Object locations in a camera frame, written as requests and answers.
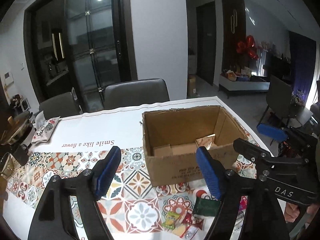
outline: human hand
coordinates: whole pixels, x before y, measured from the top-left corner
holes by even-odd
[[[319,209],[319,204],[311,204],[307,208],[307,213],[310,214],[310,218],[308,219],[307,223],[311,223],[313,218],[315,217],[318,209]],[[297,205],[291,204],[291,203],[286,203],[285,204],[285,210],[284,210],[284,218],[286,221],[293,223],[296,218],[299,216],[300,210]]]

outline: balloon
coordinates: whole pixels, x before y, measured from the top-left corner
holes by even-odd
[[[248,49],[248,55],[250,58],[252,58],[254,60],[258,60],[258,58],[259,58],[259,56],[257,55],[257,53],[253,49]]]
[[[241,53],[244,53],[245,50],[246,50],[245,43],[244,43],[243,41],[239,41],[239,42],[237,43],[236,51],[241,54]]]
[[[256,45],[256,42],[254,41],[254,38],[253,38],[252,35],[249,35],[247,37],[246,41],[247,41],[247,47],[248,48],[252,48],[252,47],[254,47]]]

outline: blue gripper pad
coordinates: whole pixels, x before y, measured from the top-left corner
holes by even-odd
[[[226,192],[227,180],[225,168],[221,162],[214,160],[208,150],[201,146],[196,151],[196,161],[199,165],[210,194],[221,200]]]
[[[276,128],[270,125],[266,125],[264,123],[259,124],[257,126],[257,130],[259,133],[266,135],[278,142],[283,142],[288,138],[288,135],[284,130],[281,130],[279,128]]]
[[[92,171],[97,169],[97,177],[93,178],[95,187],[94,197],[99,200],[105,196],[111,185],[114,175],[121,161],[121,150],[117,146],[113,146],[104,160],[100,160],[99,164],[96,163]]]

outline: patterned tablecloth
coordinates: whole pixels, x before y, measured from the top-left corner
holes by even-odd
[[[258,146],[248,133],[249,142]],[[44,153],[32,152],[25,166],[15,163],[7,188],[21,201],[36,208],[51,176],[77,176],[92,168],[107,155],[100,152]],[[102,216],[111,233],[142,233],[162,231],[168,211],[192,212],[196,197],[211,199],[204,179],[152,187],[144,160],[143,148],[122,149],[122,161],[107,194],[98,201]],[[234,167],[241,176],[255,178],[255,165],[238,156]],[[83,228],[76,197],[70,197],[75,224]]]

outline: sliding door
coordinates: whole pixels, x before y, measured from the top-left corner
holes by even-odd
[[[123,64],[119,0],[65,0],[68,61],[84,110],[103,109],[104,89],[131,80]]]

